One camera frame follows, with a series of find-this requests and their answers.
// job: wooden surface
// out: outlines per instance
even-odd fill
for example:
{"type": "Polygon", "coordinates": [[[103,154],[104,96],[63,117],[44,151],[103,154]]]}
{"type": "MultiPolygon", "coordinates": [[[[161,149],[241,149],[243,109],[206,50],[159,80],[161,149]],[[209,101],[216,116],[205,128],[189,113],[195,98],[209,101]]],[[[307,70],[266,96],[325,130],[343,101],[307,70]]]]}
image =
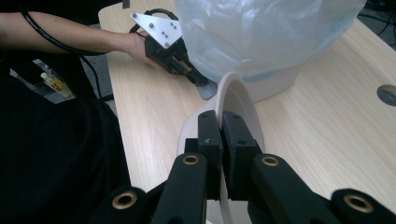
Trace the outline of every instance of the wooden surface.
{"type": "MultiPolygon", "coordinates": [[[[131,12],[168,1],[104,8],[105,30],[126,33],[131,12]]],[[[118,52],[107,55],[132,184],[162,183],[176,157],[186,118],[205,101],[183,77],[171,78],[118,52]]],[[[396,85],[396,53],[359,21],[318,57],[295,83],[256,104],[265,151],[284,158],[316,193],[361,190],[396,213],[396,107],[376,96],[396,85]]]]}

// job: round hole in table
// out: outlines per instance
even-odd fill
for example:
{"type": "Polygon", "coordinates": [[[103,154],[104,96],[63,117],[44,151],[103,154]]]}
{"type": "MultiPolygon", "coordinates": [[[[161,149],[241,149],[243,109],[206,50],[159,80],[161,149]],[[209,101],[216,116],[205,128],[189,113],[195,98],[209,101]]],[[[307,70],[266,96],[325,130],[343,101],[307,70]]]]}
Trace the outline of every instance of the round hole in table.
{"type": "Polygon", "coordinates": [[[396,106],[396,86],[383,85],[376,90],[378,98],[387,105],[396,106]]]}

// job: hole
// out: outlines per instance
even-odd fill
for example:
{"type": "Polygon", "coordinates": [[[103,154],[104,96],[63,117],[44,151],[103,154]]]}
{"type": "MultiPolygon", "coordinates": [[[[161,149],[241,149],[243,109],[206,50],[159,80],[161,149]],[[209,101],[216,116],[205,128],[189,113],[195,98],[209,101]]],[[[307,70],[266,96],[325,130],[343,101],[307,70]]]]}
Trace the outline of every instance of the hole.
{"type": "Polygon", "coordinates": [[[347,194],[346,196],[344,196],[344,201],[351,208],[363,213],[371,213],[374,210],[371,203],[369,203],[367,200],[359,195],[347,194]]]}
{"type": "Polygon", "coordinates": [[[279,160],[275,157],[265,156],[262,158],[262,163],[269,166],[278,166],[279,160]]]}
{"type": "Polygon", "coordinates": [[[383,85],[376,90],[378,98],[387,105],[396,106],[396,87],[383,85]]]}
{"type": "Polygon", "coordinates": [[[196,156],[185,156],[183,157],[184,164],[194,165],[199,162],[199,158],[196,156]]]}
{"type": "Polygon", "coordinates": [[[134,205],[137,201],[137,196],[132,191],[127,191],[117,195],[113,199],[113,207],[116,209],[126,209],[134,205]]]}

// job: plastic bag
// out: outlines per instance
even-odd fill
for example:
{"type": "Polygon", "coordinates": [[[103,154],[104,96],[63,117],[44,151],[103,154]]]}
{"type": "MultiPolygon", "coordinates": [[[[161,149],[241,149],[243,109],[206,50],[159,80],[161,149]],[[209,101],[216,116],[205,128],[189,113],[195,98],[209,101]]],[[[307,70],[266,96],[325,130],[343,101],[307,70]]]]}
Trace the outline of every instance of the plastic bag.
{"type": "Polygon", "coordinates": [[[192,64],[246,82],[304,63],[343,34],[365,0],[176,0],[192,64]]]}

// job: white metal plate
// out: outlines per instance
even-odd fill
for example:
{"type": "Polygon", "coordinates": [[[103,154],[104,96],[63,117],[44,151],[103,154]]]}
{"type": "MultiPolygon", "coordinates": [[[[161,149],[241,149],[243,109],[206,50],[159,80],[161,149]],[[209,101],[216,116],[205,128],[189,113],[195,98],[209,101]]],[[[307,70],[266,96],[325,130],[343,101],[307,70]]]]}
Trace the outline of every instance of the white metal plate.
{"type": "Polygon", "coordinates": [[[140,13],[131,13],[131,18],[164,49],[168,49],[181,38],[180,23],[171,19],[140,13]]]}

